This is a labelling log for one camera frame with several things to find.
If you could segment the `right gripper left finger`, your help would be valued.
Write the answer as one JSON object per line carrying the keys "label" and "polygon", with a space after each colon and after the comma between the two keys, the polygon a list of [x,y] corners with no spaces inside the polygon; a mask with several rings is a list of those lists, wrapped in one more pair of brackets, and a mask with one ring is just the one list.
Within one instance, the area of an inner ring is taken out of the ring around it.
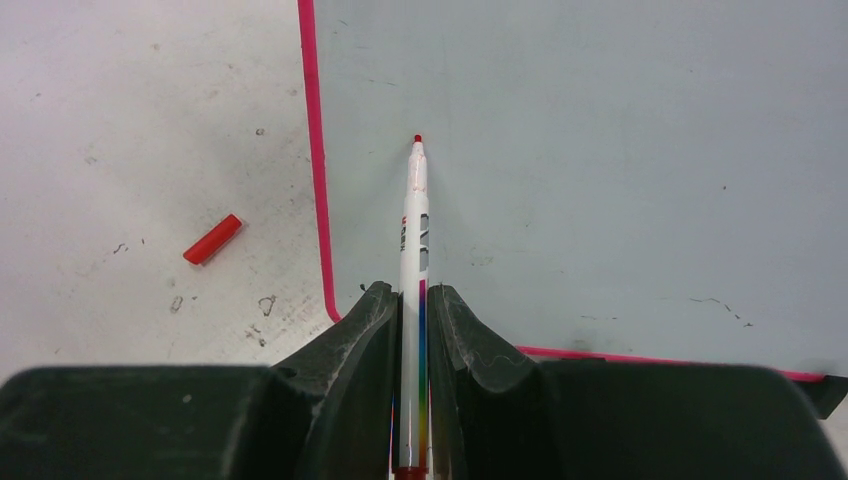
{"label": "right gripper left finger", "polygon": [[398,296],[272,366],[63,366],[1,389],[5,479],[384,479]]}

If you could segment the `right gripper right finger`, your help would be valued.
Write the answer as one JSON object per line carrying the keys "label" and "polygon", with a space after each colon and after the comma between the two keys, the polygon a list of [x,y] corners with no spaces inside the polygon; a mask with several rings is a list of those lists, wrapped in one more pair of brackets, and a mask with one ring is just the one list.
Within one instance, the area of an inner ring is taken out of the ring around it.
{"label": "right gripper right finger", "polygon": [[428,293],[438,479],[843,479],[804,393],[739,365],[538,362]]}

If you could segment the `white red marker pen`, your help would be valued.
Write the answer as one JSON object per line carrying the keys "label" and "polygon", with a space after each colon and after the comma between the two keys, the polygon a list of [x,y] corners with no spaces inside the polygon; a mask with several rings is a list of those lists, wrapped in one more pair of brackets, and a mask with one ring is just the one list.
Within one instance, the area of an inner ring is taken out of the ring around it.
{"label": "white red marker pen", "polygon": [[408,159],[400,235],[399,383],[392,434],[396,479],[424,479],[429,473],[428,283],[428,169],[422,136],[417,134]]}

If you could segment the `red marker cap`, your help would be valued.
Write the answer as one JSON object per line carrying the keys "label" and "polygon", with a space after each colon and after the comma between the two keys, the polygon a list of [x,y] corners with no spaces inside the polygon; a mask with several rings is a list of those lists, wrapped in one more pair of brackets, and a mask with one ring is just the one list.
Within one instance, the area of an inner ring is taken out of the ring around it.
{"label": "red marker cap", "polygon": [[243,226],[244,223],[239,217],[234,214],[227,215],[185,250],[183,259],[194,266],[204,265],[231,241]]}

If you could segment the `pink framed whiteboard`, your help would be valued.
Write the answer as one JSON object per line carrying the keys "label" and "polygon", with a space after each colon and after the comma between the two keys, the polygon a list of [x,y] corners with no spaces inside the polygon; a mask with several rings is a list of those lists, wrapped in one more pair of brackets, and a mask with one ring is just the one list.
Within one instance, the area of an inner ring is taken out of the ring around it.
{"label": "pink framed whiteboard", "polygon": [[326,310],[432,284],[535,355],[847,372],[843,1],[302,1]]}

